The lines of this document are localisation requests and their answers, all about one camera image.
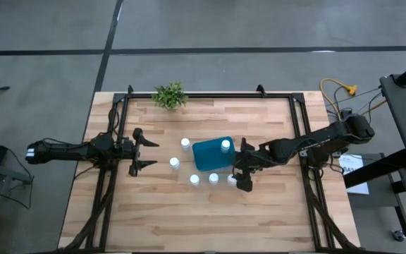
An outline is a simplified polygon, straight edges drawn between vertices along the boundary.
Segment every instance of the yellow cable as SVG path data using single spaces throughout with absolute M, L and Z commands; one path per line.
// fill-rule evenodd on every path
M 331 101 L 331 99 L 328 97 L 328 95 L 324 91 L 324 82 L 325 81 L 331 81 L 331 82 L 334 82 L 334 83 L 344 87 L 349 92 L 350 96 L 355 96 L 358 86 L 357 85 L 344 85 L 341 82 L 337 81 L 336 79 L 332 79 L 332 78 L 323 78 L 321 80 L 321 82 L 319 83 L 319 88 L 321 89 L 322 95 L 325 97 L 325 99 L 328 100 L 328 102 L 330 102 L 330 105 L 333 107 L 333 109 L 335 109 L 335 113 L 336 113 L 336 115 L 338 115 L 339 120 L 341 120 L 341 116 L 339 114 L 338 109 L 335 107 L 335 104 Z
M 379 102 L 377 105 L 373 106 L 371 109 L 366 110 L 366 111 L 362 114 L 362 116 L 364 116 L 365 114 L 367 114 L 367 112 L 371 112 L 372 110 L 378 108 L 379 106 L 381 106 L 381 105 L 383 105 L 383 104 L 385 104 L 385 103 L 386 103 L 386 99 L 383 100 L 382 102 Z

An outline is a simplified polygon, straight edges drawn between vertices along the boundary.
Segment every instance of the blue container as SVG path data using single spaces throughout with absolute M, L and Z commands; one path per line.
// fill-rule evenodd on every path
M 230 141 L 230 149 L 227 152 L 221 151 L 222 141 Z M 234 142 L 231 137 L 217 138 L 192 145 L 194 160 L 197 169 L 209 171 L 232 166 L 235 159 Z

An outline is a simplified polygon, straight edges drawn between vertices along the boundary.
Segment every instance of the wooden plank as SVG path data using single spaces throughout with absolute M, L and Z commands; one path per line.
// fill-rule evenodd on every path
M 311 129 L 328 125 L 320 92 L 304 92 Z M 107 128 L 113 93 L 95 95 L 85 138 Z M 302 115 L 297 109 L 300 131 Z M 147 139 L 161 147 L 142 147 L 141 158 L 159 163 L 128 175 L 130 161 L 119 165 L 113 200 L 107 251 L 311 251 L 314 250 L 298 159 L 253 175 L 254 189 L 245 193 L 228 186 L 230 169 L 220 171 L 217 186 L 207 172 L 199 172 L 192 152 L 180 147 L 181 138 L 191 143 L 231 136 L 238 150 L 246 137 L 253 145 L 276 138 L 294 138 L 286 99 L 190 99 L 186 107 L 166 111 L 149 99 L 131 99 L 125 136 L 143 128 Z M 178 157 L 181 168 L 168 165 Z M 90 166 L 79 163 L 77 173 Z M 341 231 L 354 243 L 359 240 L 352 211 L 339 173 L 326 169 L 322 179 L 328 211 Z M 191 174 L 201 184 L 189 185 Z M 73 184 L 60 246 L 66 245 L 87 220 L 92 207 L 98 169 L 83 174 Z M 321 220 L 318 220 L 324 238 Z

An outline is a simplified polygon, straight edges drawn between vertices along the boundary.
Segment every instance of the metal bracket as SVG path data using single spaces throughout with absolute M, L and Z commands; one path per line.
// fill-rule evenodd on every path
M 257 92 L 261 93 L 261 97 L 263 98 L 267 97 L 266 91 L 264 90 L 264 87 L 262 85 L 258 85 Z
M 134 89 L 131 85 L 128 86 L 128 99 L 133 98 Z
M 298 102 L 300 102 L 300 103 L 305 103 L 305 96 L 304 96 L 301 92 L 299 92 L 299 93 L 293 92 L 293 93 L 292 93 L 292 96 L 293 96 L 294 99 L 297 100 Z
M 123 99 L 125 99 L 126 94 L 125 93 L 116 93 L 113 95 L 112 103 L 119 103 L 122 102 Z

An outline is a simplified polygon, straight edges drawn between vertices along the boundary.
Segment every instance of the small white bottle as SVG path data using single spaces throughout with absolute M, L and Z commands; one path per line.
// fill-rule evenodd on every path
M 190 149 L 190 141 L 187 138 L 181 140 L 181 147 L 183 151 L 188 151 Z
M 227 151 L 229 151 L 229 149 L 230 149 L 230 141 L 228 141 L 228 140 L 222 141 L 221 151 L 227 152 Z
M 229 185 L 229 186 L 236 186 L 237 180 L 233 177 L 232 174 L 230 174 L 230 175 L 228 176 L 228 178 L 226 179 L 226 181 L 228 182 L 228 185 Z
M 209 175 L 209 182 L 212 185 L 217 185 L 217 182 L 219 182 L 219 175 L 217 175 L 216 173 L 212 173 Z
M 190 184 L 193 186 L 198 186 L 200 184 L 200 177 L 198 177 L 198 175 L 191 175 L 189 180 Z
M 180 168 L 180 161 L 178 160 L 178 158 L 171 158 L 170 159 L 170 166 L 172 167 L 172 169 L 179 169 Z

